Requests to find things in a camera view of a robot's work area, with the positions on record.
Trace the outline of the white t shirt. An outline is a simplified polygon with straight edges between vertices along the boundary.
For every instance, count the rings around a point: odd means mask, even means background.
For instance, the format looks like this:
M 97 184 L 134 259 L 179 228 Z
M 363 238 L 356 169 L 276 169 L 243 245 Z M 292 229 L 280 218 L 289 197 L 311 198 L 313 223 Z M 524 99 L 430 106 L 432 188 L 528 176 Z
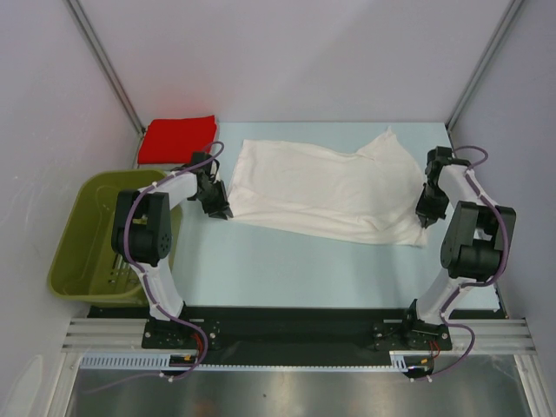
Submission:
M 228 193 L 236 221 L 370 245 L 424 247 L 415 213 L 424 175 L 386 129 L 354 153 L 246 140 Z

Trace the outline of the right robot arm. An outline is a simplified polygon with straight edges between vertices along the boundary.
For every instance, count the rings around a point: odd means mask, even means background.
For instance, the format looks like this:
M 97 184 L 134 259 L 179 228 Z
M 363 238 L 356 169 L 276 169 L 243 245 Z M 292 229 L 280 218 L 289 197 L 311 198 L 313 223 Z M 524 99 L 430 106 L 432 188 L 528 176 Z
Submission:
M 427 153 L 426 181 L 416 204 L 428 228 L 453 214 L 440 246 L 441 271 L 427 292 L 405 313 L 400 337 L 411 349 L 450 342 L 448 319 L 474 288 L 492 286 L 506 269 L 516 212 L 500 206 L 477 182 L 475 165 L 450 148 Z

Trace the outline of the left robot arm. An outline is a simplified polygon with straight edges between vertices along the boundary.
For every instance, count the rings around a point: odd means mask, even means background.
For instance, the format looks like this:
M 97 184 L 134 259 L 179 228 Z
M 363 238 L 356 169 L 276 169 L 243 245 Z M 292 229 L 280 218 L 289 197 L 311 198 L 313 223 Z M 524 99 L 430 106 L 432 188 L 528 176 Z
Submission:
M 184 201 L 199 202 L 211 218 L 233 217 L 220 163 L 195 152 L 190 164 L 173 170 L 142 189 L 118 193 L 111 247 L 136 273 L 146 294 L 150 316 L 165 321 L 162 338 L 171 346 L 186 345 L 192 327 L 179 318 L 185 301 L 178 294 L 169 265 L 173 247 L 171 212 Z

